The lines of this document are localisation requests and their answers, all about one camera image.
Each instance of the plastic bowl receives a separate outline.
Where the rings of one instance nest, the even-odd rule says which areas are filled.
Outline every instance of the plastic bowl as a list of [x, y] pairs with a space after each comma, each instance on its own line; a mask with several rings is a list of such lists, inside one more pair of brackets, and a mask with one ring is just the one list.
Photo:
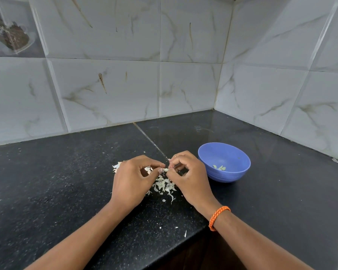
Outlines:
[[[201, 145], [199, 159], [205, 164], [208, 176], [218, 182], [229, 183], [240, 179], [250, 168], [250, 159], [242, 150], [225, 143]], [[225, 171], [214, 168], [225, 167]]]

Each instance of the tile backsplash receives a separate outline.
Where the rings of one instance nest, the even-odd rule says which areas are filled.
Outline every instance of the tile backsplash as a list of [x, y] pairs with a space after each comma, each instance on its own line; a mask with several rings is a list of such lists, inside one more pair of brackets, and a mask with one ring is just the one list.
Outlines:
[[338, 0], [237, 0], [215, 109], [338, 158]]
[[233, 4], [0, 0], [0, 144], [212, 109]]

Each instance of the left hand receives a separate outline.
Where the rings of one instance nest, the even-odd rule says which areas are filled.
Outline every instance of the left hand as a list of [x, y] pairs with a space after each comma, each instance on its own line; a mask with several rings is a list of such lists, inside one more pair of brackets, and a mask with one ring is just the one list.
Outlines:
[[[144, 170], [148, 166], [153, 168], [149, 175]], [[164, 163], [145, 155], [123, 161], [114, 176], [110, 203], [129, 213], [143, 200], [155, 179], [163, 172], [162, 168], [165, 168]]]

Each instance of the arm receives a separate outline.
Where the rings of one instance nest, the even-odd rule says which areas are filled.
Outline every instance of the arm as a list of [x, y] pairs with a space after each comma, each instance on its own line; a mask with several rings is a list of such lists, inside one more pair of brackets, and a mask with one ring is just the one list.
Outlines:
[[[189, 169], [189, 172], [183, 176], [178, 175], [177, 170], [184, 167]], [[222, 206], [210, 189], [204, 164], [190, 152], [173, 156], [167, 176], [180, 188], [186, 200], [208, 221]], [[228, 210], [219, 214], [214, 227], [248, 270], [312, 270]]]
[[[144, 177], [143, 168], [155, 168]], [[112, 197], [91, 220], [58, 243], [25, 270], [82, 270], [114, 228], [143, 200], [165, 164], [144, 155], [120, 164]]]

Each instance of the black countertop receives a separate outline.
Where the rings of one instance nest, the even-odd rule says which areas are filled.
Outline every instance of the black countertop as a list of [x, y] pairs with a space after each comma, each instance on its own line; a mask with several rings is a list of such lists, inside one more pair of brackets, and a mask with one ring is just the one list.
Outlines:
[[[251, 168], [232, 184], [210, 181], [214, 195], [311, 267], [338, 269], [330, 157], [216, 111], [138, 126], [168, 157], [216, 141], [243, 150]], [[0, 269], [26, 267], [88, 221], [110, 200], [112, 165], [140, 154], [166, 161], [133, 124], [0, 146]], [[207, 229], [180, 191], [174, 196], [172, 204], [156, 192], [145, 197], [87, 269], [143, 269]]]

